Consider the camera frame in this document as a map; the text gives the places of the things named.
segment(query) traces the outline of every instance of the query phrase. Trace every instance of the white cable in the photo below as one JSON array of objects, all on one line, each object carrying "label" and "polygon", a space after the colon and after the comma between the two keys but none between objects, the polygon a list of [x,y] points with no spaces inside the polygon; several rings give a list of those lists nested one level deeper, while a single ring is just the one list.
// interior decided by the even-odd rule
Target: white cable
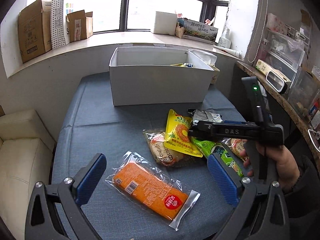
[{"label": "white cable", "polygon": [[259,23],[260,23],[260,18],[261,18],[261,13],[262,13],[263,1],[264,1],[264,0],[262,0],[262,5],[261,5],[261,10],[260,10],[260,15],[259,15],[258,26],[257,26],[256,32],[255,32],[255,34],[254,34],[254,37],[253,37],[253,40],[252,40],[252,43],[251,43],[251,45],[250,45],[250,49],[249,49],[249,52],[248,52],[248,56],[247,56],[248,62],[250,62],[250,63],[252,63],[252,62],[254,62],[254,61],[256,60],[256,57],[257,57],[258,51],[259,51],[259,47],[260,47],[260,44],[261,44],[261,41],[262,41],[262,37],[263,37],[264,27],[265,27],[265,25],[266,25],[267,11],[268,11],[268,2],[269,2],[269,0],[267,0],[266,15],[265,15],[265,17],[264,17],[263,28],[262,28],[262,33],[261,33],[259,45],[258,45],[258,48],[257,48],[257,53],[256,53],[256,55],[254,56],[253,61],[250,61],[250,60],[249,60],[249,54],[250,54],[250,51],[251,51],[251,48],[252,48],[252,44],[253,44],[253,42],[254,42],[254,39],[255,39],[255,37],[256,37],[256,34],[257,34],[257,32],[258,32],[258,29],[259,29]]}]

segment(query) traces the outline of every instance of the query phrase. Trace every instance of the screw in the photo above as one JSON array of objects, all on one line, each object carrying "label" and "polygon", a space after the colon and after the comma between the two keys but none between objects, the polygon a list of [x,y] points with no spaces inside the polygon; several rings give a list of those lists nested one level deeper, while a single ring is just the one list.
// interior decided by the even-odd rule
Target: screw
[{"label": "screw", "polygon": [[68,177],[63,180],[65,184],[70,184],[72,182],[72,178]]},{"label": "screw", "polygon": [[245,184],[249,184],[251,182],[251,179],[248,178],[248,177],[243,177],[242,178],[242,182],[245,183]]},{"label": "screw", "polygon": [[41,187],[42,186],[42,182],[41,181],[38,181],[37,183],[36,183],[36,187]]},{"label": "screw", "polygon": [[273,185],[274,187],[279,187],[279,186],[280,186],[279,182],[277,182],[277,181],[273,181],[273,182],[272,182],[272,185]]}]

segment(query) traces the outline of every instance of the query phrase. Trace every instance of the sofa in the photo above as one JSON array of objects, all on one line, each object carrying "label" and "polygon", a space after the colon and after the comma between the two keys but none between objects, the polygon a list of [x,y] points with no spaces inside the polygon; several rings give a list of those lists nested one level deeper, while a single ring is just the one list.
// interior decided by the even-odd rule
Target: sofa
[{"label": "sofa", "polygon": [[49,182],[54,145],[35,110],[0,117],[0,217],[16,240],[35,183]]}]

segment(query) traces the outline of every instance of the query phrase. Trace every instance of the blue tablecloth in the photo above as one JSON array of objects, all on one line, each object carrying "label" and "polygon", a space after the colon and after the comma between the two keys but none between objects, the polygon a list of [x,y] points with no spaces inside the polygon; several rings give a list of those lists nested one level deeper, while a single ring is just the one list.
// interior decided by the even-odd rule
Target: blue tablecloth
[{"label": "blue tablecloth", "polygon": [[[103,239],[110,240],[202,240],[217,232],[232,207],[221,195],[202,165],[166,172],[201,193],[199,200],[180,224],[170,228],[158,215],[142,210],[104,182],[121,156],[135,151],[155,164],[142,130],[165,128],[170,109],[186,115],[188,108],[213,108],[224,120],[244,121],[222,93],[211,85],[203,103],[113,106],[109,73],[84,77],[73,97],[60,131],[52,183],[74,176],[96,153],[107,158],[107,169],[89,203],[82,207],[88,220]],[[61,206],[58,212],[71,239],[76,239]]]}]

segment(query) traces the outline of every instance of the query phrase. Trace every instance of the white foam box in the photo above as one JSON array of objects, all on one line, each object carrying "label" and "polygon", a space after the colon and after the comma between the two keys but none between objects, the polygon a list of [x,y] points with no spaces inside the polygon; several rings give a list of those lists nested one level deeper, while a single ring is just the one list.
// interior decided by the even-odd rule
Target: white foam box
[{"label": "white foam box", "polygon": [[154,12],[151,16],[150,31],[154,34],[175,35],[178,15],[166,12]]},{"label": "white foam box", "polygon": [[114,106],[202,102],[214,72],[188,50],[153,46],[116,48],[109,69]]}]

